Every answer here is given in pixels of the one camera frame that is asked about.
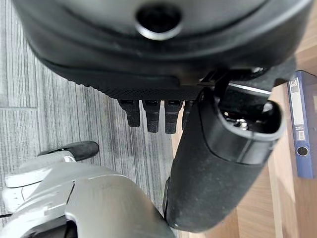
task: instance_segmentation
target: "silver robotic hand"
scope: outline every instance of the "silver robotic hand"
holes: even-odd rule
[[[76,146],[73,152],[80,150]],[[88,147],[86,156],[94,155]],[[1,238],[174,237],[133,181],[108,168],[76,163],[83,154],[61,150],[69,148],[46,152],[6,177],[3,196],[13,215]]]

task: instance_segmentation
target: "black plastic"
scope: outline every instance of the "black plastic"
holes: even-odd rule
[[[99,145],[93,141],[80,141],[62,146],[57,149],[43,151],[38,156],[54,153],[57,151],[69,151],[76,161],[81,161],[95,156],[99,152]]]
[[[139,127],[141,125],[139,100],[118,100],[118,102],[122,109],[127,113],[129,126]]]
[[[175,134],[177,126],[178,113],[183,106],[183,101],[167,100],[165,101],[165,133]]]
[[[41,61],[69,80],[127,100],[153,100],[152,89],[156,100],[194,100],[195,86],[214,69],[283,63],[300,42],[312,2],[266,1],[252,14],[217,30],[154,42],[101,28],[54,0],[13,0]],[[176,5],[192,9],[183,1]],[[209,15],[219,11],[202,9]],[[198,15],[191,20],[198,21]]]
[[[283,130],[281,119],[275,133],[264,134],[229,129],[220,118],[211,91],[205,91],[192,106],[172,165],[165,218],[173,228],[203,232],[227,216],[260,174]]]
[[[142,101],[142,104],[147,116],[148,132],[157,133],[159,131],[160,101],[146,100]]]
[[[276,79],[290,81],[294,77],[296,62],[290,58],[282,64],[265,70],[256,77],[231,78],[225,92],[221,95],[219,107],[224,112],[256,117],[262,112]]]

